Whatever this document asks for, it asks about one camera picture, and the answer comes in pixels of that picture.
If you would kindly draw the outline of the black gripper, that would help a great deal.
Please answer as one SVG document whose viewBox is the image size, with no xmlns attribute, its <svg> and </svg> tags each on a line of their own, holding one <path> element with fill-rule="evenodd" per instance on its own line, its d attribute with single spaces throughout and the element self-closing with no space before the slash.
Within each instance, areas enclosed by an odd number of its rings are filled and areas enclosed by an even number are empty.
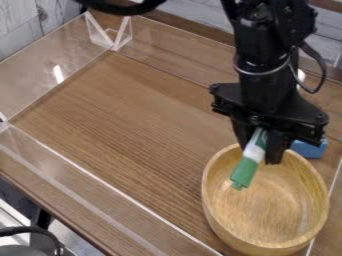
<svg viewBox="0 0 342 256">
<path fill-rule="evenodd" d="M 284 151 L 294 140 L 314 146 L 322 144 L 329 115 L 292 91 L 274 112 L 258 110 L 243 101 L 238 83 L 216 83 L 210 86 L 214 97 L 212 111 L 231 119 L 234 134 L 242 149 L 246 148 L 254 131 L 267 131 L 266 163 L 280 163 Z"/>
</svg>

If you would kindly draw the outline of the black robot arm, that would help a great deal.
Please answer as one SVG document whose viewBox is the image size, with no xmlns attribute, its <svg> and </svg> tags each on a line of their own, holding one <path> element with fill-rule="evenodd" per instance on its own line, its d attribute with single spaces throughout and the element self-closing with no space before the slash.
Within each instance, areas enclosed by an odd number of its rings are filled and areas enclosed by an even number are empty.
<svg viewBox="0 0 342 256">
<path fill-rule="evenodd" d="M 266 162 L 278 164 L 294 141 L 322 144 L 329 115 L 302 95 L 318 93 L 299 80 L 299 53 L 326 62 L 306 43 L 317 11 L 307 0 L 220 0 L 235 36 L 235 83 L 210 86 L 212 111 L 231 119 L 242 147 L 266 131 Z"/>
</svg>

